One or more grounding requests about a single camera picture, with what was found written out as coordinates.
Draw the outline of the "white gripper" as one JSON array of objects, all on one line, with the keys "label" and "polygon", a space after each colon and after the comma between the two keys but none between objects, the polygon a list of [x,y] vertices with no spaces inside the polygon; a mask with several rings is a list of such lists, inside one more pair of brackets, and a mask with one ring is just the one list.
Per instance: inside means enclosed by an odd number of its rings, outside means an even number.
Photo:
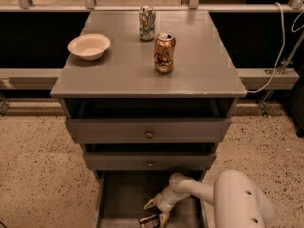
[{"label": "white gripper", "polygon": [[155,198],[151,199],[143,209],[148,210],[157,206],[161,211],[161,213],[159,213],[160,228],[166,228],[170,217],[169,213],[178,202],[178,197],[177,193],[171,187],[166,187],[158,193]]}]

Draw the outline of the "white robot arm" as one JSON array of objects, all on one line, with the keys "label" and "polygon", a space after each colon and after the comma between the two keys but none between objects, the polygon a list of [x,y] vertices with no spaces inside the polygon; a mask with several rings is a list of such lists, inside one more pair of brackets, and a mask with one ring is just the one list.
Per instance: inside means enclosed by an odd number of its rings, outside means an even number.
[{"label": "white robot arm", "polygon": [[222,171],[213,185],[174,173],[169,185],[144,210],[157,207],[160,226],[165,228],[175,204],[189,196],[213,206],[216,228],[266,228],[274,220],[269,198],[248,176],[234,169]]}]

